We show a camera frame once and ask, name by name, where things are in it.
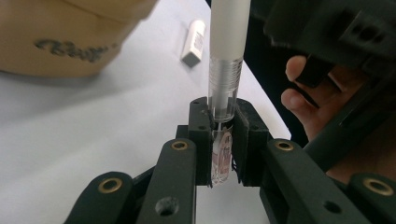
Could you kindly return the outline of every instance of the small glass vial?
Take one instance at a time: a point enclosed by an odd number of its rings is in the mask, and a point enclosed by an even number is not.
[[[212,151],[212,184],[224,183],[230,173],[231,150],[233,145],[232,127],[219,127],[213,131],[214,143]]]

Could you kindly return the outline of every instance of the black mechanical part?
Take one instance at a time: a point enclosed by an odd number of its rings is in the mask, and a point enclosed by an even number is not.
[[[395,182],[381,175],[357,174],[351,177],[346,194],[372,223],[396,223]]]
[[[268,142],[262,155],[276,181],[262,184],[262,197],[270,195],[263,201],[264,207],[273,208],[267,213],[275,210],[274,204],[282,202],[271,190],[273,185],[277,185],[287,202],[280,207],[289,208],[284,211],[286,218],[270,220],[271,223],[370,223],[297,144],[274,139]]]
[[[315,88],[333,68],[333,63],[325,62],[321,59],[315,58],[314,56],[308,56],[304,70],[296,80],[305,86]]]
[[[394,51],[388,53],[395,47],[395,11],[390,0],[375,5],[371,0],[276,0],[264,32],[275,45],[325,62],[361,67],[370,55],[395,59]]]
[[[192,141],[165,143],[136,223],[195,223],[195,168]]]
[[[134,223],[152,172],[135,179],[119,172],[97,176],[78,197],[65,224]]]
[[[197,147],[196,185],[211,186],[212,130],[215,123],[208,111],[207,97],[190,103],[188,138]]]
[[[264,161],[261,149],[271,134],[253,105],[237,99],[233,118],[233,161],[238,181],[245,187],[259,187],[262,182]]]

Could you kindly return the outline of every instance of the hole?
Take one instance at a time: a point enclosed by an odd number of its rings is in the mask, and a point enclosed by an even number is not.
[[[376,36],[375,38],[374,38],[374,42],[375,43],[380,43],[382,40],[384,39],[384,36],[383,35],[378,35],[378,36]]]
[[[187,147],[187,143],[183,141],[177,141],[172,144],[172,149],[174,150],[184,150],[187,149]]]
[[[251,127],[250,127],[250,129],[251,130],[259,130],[259,126],[257,126],[257,125],[252,125]]]
[[[353,27],[352,34],[357,35],[360,32],[361,32],[361,25],[356,25],[355,27]]]
[[[280,150],[291,151],[294,149],[293,145],[287,142],[276,142],[276,147]]]
[[[359,39],[362,41],[373,40],[378,33],[378,30],[374,26],[364,28],[359,34]]]
[[[383,196],[391,196],[394,194],[391,186],[377,179],[365,178],[363,179],[363,185],[370,191]]]
[[[378,182],[370,182],[370,185],[378,190],[387,190],[387,188],[383,184],[380,184]]]
[[[178,211],[178,199],[173,197],[160,199],[155,204],[155,211],[161,217],[169,217],[176,214]]]
[[[113,189],[113,188],[115,188],[117,186],[117,181],[115,181],[115,180],[110,180],[110,181],[107,181],[104,185],[103,185],[103,188],[104,189]]]
[[[338,204],[327,201],[323,204],[323,206],[331,213],[335,214],[340,214],[341,213],[341,208],[338,206]]]
[[[119,188],[122,185],[122,180],[119,178],[108,178],[103,180],[98,187],[99,192],[101,193],[112,193],[115,192],[117,190],[119,190]]]

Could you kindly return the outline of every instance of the finger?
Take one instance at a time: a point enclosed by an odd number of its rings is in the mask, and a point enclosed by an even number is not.
[[[294,81],[297,86],[305,91],[319,107],[326,105],[340,91],[328,78],[325,78],[314,89],[296,82],[295,79],[303,72],[305,64],[305,56],[291,57],[286,64],[286,75],[288,76],[288,80]]]
[[[304,70],[306,64],[305,56],[291,57],[286,63],[286,75],[289,81],[294,81]]]
[[[282,93],[281,102],[302,124],[307,124],[318,110],[293,89],[287,89]]]
[[[329,77],[342,92],[356,92],[368,77],[361,70],[335,66]]]

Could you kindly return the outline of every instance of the small white object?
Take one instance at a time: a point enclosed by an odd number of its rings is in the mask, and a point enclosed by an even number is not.
[[[181,61],[189,67],[194,67],[202,59],[205,28],[205,23],[201,20],[195,20],[190,24],[189,34],[181,54]]]

